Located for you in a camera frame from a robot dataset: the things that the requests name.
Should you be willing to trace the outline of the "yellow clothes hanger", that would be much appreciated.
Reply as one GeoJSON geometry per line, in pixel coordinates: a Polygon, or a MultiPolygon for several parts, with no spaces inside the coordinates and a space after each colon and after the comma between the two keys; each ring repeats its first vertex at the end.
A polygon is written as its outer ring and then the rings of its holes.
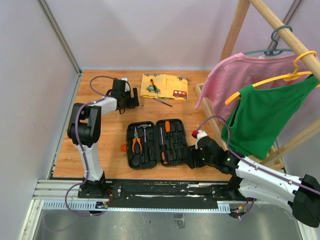
{"type": "Polygon", "coordinates": [[[259,107],[262,110],[267,110],[277,104],[279,110],[284,106],[291,105],[290,110],[294,113],[310,92],[319,86],[320,80],[311,71],[301,71],[295,74],[287,73],[239,89],[226,99],[224,105],[230,106],[232,110],[243,112],[257,110],[259,107]],[[259,88],[269,83],[286,82],[288,78],[290,78],[288,85],[266,89],[259,88]]]}

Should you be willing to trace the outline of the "thin dark metal file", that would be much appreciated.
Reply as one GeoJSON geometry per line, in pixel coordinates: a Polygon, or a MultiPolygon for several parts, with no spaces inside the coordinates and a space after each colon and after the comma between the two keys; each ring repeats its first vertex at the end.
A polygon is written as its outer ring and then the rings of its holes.
{"type": "Polygon", "coordinates": [[[161,99],[159,99],[159,98],[153,98],[155,101],[157,101],[157,102],[159,102],[159,103],[162,103],[162,104],[164,104],[164,105],[166,105],[166,106],[169,106],[169,107],[173,107],[171,104],[169,104],[169,103],[167,103],[167,102],[165,102],[165,101],[163,101],[163,100],[161,100],[161,99]]]}

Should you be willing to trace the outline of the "black plastic tool case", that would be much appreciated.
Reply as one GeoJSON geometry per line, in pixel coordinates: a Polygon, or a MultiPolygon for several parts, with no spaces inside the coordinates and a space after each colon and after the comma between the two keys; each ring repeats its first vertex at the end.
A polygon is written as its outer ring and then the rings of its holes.
{"type": "Polygon", "coordinates": [[[163,119],[156,123],[151,121],[142,121],[130,123],[126,131],[126,145],[122,147],[127,153],[127,162],[130,168],[134,170],[152,169],[157,164],[161,164],[164,167],[175,167],[180,165],[189,164],[189,146],[187,144],[186,132],[183,122],[180,119],[163,119]],[[171,133],[170,140],[168,140],[165,131],[165,121],[170,121],[171,133]],[[142,124],[151,124],[151,127],[146,128],[146,141],[148,146],[148,153],[150,160],[145,162],[144,156],[144,130],[138,128],[142,124]],[[134,138],[134,130],[137,128],[138,137],[140,138],[142,145],[142,153],[134,154],[132,151],[132,144],[134,138]],[[161,132],[163,132],[163,142],[165,146],[165,154],[168,164],[164,165],[162,161],[161,150],[161,132]]]}

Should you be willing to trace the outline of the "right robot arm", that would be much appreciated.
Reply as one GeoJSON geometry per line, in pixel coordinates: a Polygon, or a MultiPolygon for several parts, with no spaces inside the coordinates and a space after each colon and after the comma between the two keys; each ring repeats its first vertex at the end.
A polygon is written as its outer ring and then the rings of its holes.
{"type": "Polygon", "coordinates": [[[230,199],[261,200],[288,211],[309,227],[320,226],[320,184],[315,177],[289,175],[223,150],[202,130],[195,131],[193,137],[197,163],[231,175],[226,188],[230,199]]]}

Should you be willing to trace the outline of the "small screwdriver on cloth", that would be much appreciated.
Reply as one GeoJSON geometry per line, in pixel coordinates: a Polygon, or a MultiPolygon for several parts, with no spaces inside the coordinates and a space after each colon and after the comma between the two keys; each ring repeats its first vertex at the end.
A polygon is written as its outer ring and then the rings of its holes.
{"type": "Polygon", "coordinates": [[[157,87],[156,87],[153,79],[150,79],[150,82],[151,82],[151,85],[152,85],[152,87],[153,87],[154,92],[155,92],[156,95],[157,95],[157,98],[159,98],[158,89],[157,89],[157,87]]]}

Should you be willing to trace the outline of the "teal clothes hanger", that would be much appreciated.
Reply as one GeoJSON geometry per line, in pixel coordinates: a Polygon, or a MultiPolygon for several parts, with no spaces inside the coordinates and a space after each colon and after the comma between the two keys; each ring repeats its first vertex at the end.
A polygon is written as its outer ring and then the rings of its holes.
{"type": "Polygon", "coordinates": [[[267,57],[275,57],[278,56],[280,54],[282,54],[283,52],[293,52],[292,49],[290,48],[278,48],[278,44],[279,44],[279,37],[275,37],[275,35],[278,33],[279,30],[281,29],[289,29],[291,32],[293,32],[293,28],[290,25],[281,25],[279,27],[277,27],[271,34],[270,38],[271,38],[271,45],[269,46],[269,48],[267,49],[259,49],[259,50],[253,50],[253,51],[247,51],[244,52],[244,55],[251,55],[251,54],[257,54],[257,53],[263,53],[265,56],[267,57]]]}

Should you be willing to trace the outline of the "orange needle nose pliers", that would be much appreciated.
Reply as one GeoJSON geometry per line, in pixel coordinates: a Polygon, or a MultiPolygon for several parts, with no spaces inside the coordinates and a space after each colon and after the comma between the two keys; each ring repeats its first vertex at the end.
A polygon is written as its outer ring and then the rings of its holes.
{"type": "Polygon", "coordinates": [[[131,150],[134,154],[141,154],[142,153],[142,144],[141,139],[138,136],[137,128],[134,128],[134,138],[132,140],[131,150]]]}

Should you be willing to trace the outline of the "wooden clothes rack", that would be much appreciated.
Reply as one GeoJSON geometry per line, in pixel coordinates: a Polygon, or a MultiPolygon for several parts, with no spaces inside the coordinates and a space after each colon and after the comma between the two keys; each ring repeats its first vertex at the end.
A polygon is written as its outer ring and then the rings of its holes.
{"type": "MultiPolygon", "coordinates": [[[[267,0],[266,4],[283,20],[293,1],[267,0]]],[[[318,0],[304,0],[294,13],[289,25],[292,26],[293,33],[309,50],[320,51],[320,2],[318,0]]],[[[271,42],[272,31],[258,11],[250,6],[233,53],[267,48],[271,42]]],[[[278,147],[286,144],[319,117],[320,89],[315,88],[277,138],[278,147]]],[[[283,156],[283,161],[288,173],[297,176],[309,174],[318,179],[320,177],[320,135],[315,134],[287,153],[283,156]]]]}

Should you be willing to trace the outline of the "yellow car print cloth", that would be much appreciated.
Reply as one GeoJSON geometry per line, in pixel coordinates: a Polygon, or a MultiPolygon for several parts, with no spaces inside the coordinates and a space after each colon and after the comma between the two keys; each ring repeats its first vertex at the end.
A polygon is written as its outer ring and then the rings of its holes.
{"type": "Polygon", "coordinates": [[[186,101],[188,99],[189,79],[183,76],[170,74],[145,73],[142,75],[140,96],[143,98],[156,98],[150,79],[157,87],[159,99],[172,99],[186,101]]]}

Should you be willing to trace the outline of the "orange handled screwdriver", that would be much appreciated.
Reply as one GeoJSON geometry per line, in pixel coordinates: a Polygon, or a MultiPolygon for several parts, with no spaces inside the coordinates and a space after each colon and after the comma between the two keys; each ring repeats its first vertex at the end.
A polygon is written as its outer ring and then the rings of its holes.
{"type": "Polygon", "coordinates": [[[165,121],[164,128],[165,128],[167,139],[169,141],[171,139],[171,123],[169,120],[165,121]]]}

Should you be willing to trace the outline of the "pink t-shirt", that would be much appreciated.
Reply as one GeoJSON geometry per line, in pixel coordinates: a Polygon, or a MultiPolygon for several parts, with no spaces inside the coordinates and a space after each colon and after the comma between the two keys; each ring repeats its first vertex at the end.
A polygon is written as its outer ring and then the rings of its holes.
{"type": "Polygon", "coordinates": [[[292,73],[296,58],[296,55],[272,58],[254,58],[243,53],[232,55],[211,70],[195,107],[201,105],[203,98],[208,98],[214,114],[228,119],[237,105],[236,100],[225,104],[232,94],[262,80],[292,73]]]}

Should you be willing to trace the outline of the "black handled screwdriver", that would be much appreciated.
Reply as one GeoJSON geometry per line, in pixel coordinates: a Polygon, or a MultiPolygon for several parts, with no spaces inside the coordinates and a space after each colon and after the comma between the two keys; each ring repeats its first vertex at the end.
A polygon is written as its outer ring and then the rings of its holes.
{"type": "Polygon", "coordinates": [[[166,157],[166,147],[164,145],[164,138],[163,138],[163,129],[160,127],[160,136],[161,136],[161,159],[162,159],[162,163],[164,165],[168,164],[168,160],[166,157]]]}

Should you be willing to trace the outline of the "claw hammer black grip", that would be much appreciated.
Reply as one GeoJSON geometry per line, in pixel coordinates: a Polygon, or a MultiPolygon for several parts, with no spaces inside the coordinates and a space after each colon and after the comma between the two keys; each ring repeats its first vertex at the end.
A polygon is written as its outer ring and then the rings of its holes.
{"type": "Polygon", "coordinates": [[[151,124],[141,124],[138,128],[143,128],[144,137],[143,137],[143,153],[144,153],[144,161],[148,163],[150,161],[150,155],[147,144],[147,133],[146,128],[151,127],[151,124]]]}

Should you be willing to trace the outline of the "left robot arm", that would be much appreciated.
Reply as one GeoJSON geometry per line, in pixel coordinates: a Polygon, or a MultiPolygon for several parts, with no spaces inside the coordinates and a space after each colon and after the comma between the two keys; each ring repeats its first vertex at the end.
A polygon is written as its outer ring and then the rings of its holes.
{"type": "Polygon", "coordinates": [[[75,103],[67,127],[67,136],[76,145],[84,167],[84,181],[92,181],[89,191],[96,198],[107,193],[107,185],[100,180],[105,177],[98,153],[102,116],[138,107],[136,87],[131,88],[128,78],[113,78],[112,88],[99,93],[101,98],[89,103],[75,103]]]}

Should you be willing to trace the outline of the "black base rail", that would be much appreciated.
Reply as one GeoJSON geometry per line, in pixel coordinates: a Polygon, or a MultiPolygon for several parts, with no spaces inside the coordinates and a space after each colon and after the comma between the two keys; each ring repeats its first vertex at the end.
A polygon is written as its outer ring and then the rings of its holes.
{"type": "Polygon", "coordinates": [[[102,190],[72,180],[39,180],[33,200],[45,210],[70,210],[80,216],[105,212],[231,213],[252,199],[291,211],[301,187],[293,180],[275,183],[229,181],[107,179],[102,190]]]}

